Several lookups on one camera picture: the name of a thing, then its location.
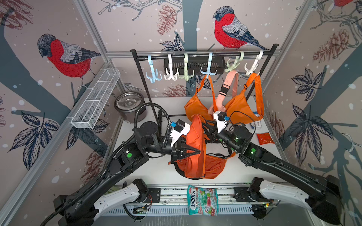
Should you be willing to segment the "pink waist bag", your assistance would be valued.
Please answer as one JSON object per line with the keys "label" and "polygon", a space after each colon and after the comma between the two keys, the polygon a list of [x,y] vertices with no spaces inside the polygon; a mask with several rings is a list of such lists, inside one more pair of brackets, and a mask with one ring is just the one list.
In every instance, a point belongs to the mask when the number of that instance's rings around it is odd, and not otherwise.
{"label": "pink waist bag", "polygon": [[210,115],[212,115],[216,111],[225,112],[226,108],[222,103],[230,89],[232,89],[232,97],[235,97],[237,95],[238,80],[239,74],[236,70],[232,70],[227,74],[226,79],[219,91],[219,95],[217,96],[217,99],[214,101],[213,106],[208,109],[208,113]]}

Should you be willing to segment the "dark orange waist bag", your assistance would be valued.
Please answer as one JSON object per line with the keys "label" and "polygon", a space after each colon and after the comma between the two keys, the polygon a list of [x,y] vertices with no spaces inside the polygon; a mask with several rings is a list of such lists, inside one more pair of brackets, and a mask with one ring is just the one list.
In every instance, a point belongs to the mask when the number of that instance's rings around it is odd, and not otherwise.
{"label": "dark orange waist bag", "polygon": [[[208,143],[210,143],[208,137],[205,134],[204,134],[204,138],[205,138],[206,145]],[[230,156],[227,155],[225,158],[223,157],[223,154],[221,154],[221,153],[209,154],[209,155],[206,154],[206,155],[210,157],[210,164],[209,164],[210,166],[208,167],[208,169],[210,170],[210,173],[211,173],[211,177],[212,177],[211,179],[215,179],[224,170],[225,165],[227,163],[227,159],[234,157],[236,154],[232,153]],[[185,176],[185,172],[184,172],[185,168],[186,168],[186,159],[175,162],[174,167],[178,174],[187,178]],[[205,178],[193,178],[192,180],[199,180],[199,179],[205,179]]]}

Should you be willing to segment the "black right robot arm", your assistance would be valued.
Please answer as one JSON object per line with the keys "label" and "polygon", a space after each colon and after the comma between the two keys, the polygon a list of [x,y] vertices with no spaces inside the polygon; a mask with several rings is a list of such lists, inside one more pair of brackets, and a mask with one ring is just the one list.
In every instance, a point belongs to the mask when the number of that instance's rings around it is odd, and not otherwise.
{"label": "black right robot arm", "polygon": [[266,149],[251,142],[252,133],[242,123],[218,130],[220,121],[202,123],[202,128],[210,142],[219,142],[246,166],[260,169],[288,182],[291,186],[276,185],[262,179],[255,179],[258,192],[267,199],[277,199],[310,210],[315,216],[332,225],[341,224],[342,195],[340,181],[332,175],[326,177],[302,170]]}

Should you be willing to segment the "orange backpack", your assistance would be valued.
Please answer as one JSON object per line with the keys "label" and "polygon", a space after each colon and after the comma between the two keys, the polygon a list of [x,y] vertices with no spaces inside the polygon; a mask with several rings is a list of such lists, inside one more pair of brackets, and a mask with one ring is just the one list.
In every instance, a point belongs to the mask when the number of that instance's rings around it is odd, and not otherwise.
{"label": "orange backpack", "polygon": [[[210,82],[210,87],[212,90],[213,104],[211,105],[211,113],[209,113],[209,108],[205,107],[198,98],[198,93],[202,90],[205,81]],[[194,96],[187,102],[187,104],[185,105],[184,108],[185,108],[186,116],[190,121],[192,121],[192,118],[194,115],[201,115],[206,120],[210,120],[210,121],[214,119],[213,118],[213,109],[214,108],[217,109],[217,106],[216,106],[214,87],[213,87],[212,80],[210,77],[203,78],[203,80],[201,81],[200,87],[196,88]]]}

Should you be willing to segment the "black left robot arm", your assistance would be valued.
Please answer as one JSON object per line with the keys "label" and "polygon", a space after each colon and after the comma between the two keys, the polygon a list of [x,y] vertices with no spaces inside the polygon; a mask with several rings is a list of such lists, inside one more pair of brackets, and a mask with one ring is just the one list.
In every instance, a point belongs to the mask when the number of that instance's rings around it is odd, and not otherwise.
{"label": "black left robot arm", "polygon": [[135,123],[131,137],[112,153],[97,177],[73,194],[60,195],[54,200],[55,213],[62,216],[58,225],[90,226],[119,205],[144,201],[149,189],[142,179],[109,195],[106,192],[145,164],[149,153],[170,155],[171,163],[200,153],[186,143],[189,124],[178,120],[169,123],[167,128],[169,131],[159,136],[155,122],[147,121],[140,127]]}

